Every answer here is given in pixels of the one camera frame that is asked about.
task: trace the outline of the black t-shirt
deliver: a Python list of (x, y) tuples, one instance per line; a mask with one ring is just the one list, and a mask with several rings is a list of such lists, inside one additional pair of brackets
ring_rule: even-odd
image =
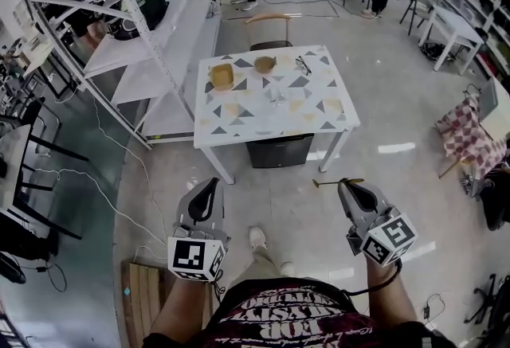
[[(161, 334), (145, 338), (143, 348), (177, 348)], [(338, 288), (316, 280), (246, 280), (231, 288), (207, 328), (186, 347), (384, 347), (454, 348), (421, 323), (393, 330), (356, 311)]]

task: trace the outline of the table leg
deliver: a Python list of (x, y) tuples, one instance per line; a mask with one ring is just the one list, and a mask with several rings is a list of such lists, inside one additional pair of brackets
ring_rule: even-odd
[(430, 20), (427, 22), (427, 26), (423, 30), (423, 35), (420, 41), (418, 42), (418, 46), (421, 48), (429, 35), (430, 30), (432, 29), (432, 25), (434, 24), (434, 20), (436, 19), (436, 11), (432, 11), (432, 15), (430, 15)]
[(443, 49), (443, 52), (441, 53), (441, 56), (437, 60), (435, 66), (433, 67), (434, 71), (438, 71), (441, 65), (443, 65), (443, 62), (445, 61), (446, 57), (448, 56), (449, 51), (451, 50), (453, 44), (455, 43), (457, 39), (457, 33), (452, 33), (452, 36), (449, 38), (448, 42), (446, 43), (445, 48)]
[(333, 140), (329, 145), (328, 151), (326, 152), (326, 156), (319, 165), (319, 171), (321, 173), (325, 173), (326, 171), (328, 171), (336, 155), (340, 152), (343, 145), (347, 141), (350, 133), (351, 130), (345, 130), (335, 134), (335, 137), (333, 137)]
[(214, 153), (212, 147), (203, 147), (200, 150), (202, 150), (202, 153), (204, 153), (204, 155), (207, 157), (207, 159), (210, 161), (210, 163), (213, 165), (216, 171), (222, 176), (222, 178), (225, 180), (227, 184), (232, 185), (235, 183), (235, 180), (233, 179), (232, 176), (230, 176), (229, 172), (220, 162), (218, 156)]
[(478, 53), (478, 50), (482, 46), (483, 42), (479, 42), (474, 48), (471, 48), (469, 50), (469, 55), (465, 60), (465, 63), (462, 65), (462, 68), (459, 70), (459, 75), (462, 75), (462, 73), (465, 72), (465, 70), (468, 68), (471, 61), (474, 59), (475, 55)]

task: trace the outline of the white sneaker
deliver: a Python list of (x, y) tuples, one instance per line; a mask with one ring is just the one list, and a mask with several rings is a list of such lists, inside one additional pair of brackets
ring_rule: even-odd
[(230, 0), (230, 4), (241, 4), (242, 2), (247, 2), (248, 0)]
[(294, 270), (294, 263), (285, 262), (280, 267), (280, 274), (283, 277), (296, 277), (296, 271)]
[(256, 7), (256, 6), (258, 6), (258, 2), (256, 2), (256, 1), (247, 2), (246, 5), (241, 8), (241, 10), (250, 11), (253, 7)]
[(268, 245), (265, 243), (265, 234), (262, 232), (262, 229), (257, 226), (252, 226), (249, 229), (249, 244), (252, 245), (252, 249), (256, 248), (264, 248), (267, 249)]

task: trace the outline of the small box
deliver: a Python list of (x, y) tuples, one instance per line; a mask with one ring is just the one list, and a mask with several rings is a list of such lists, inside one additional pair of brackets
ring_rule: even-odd
[(168, 238), (168, 270), (181, 279), (215, 281), (225, 254), (221, 240)]
[(510, 132), (510, 95), (495, 77), (480, 94), (480, 125), (494, 141), (506, 139)]
[(400, 259), (416, 239), (418, 235), (410, 219), (401, 214), (369, 230), (361, 250), (375, 263), (386, 266)]

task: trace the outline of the black chair seat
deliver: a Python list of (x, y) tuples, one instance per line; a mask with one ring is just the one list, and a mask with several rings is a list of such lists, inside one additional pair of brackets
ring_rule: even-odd
[(287, 48), (292, 46), (289, 41), (269, 41), (261, 42), (260, 44), (252, 45), (250, 51), (261, 51), (262, 49), (274, 49), (274, 48)]

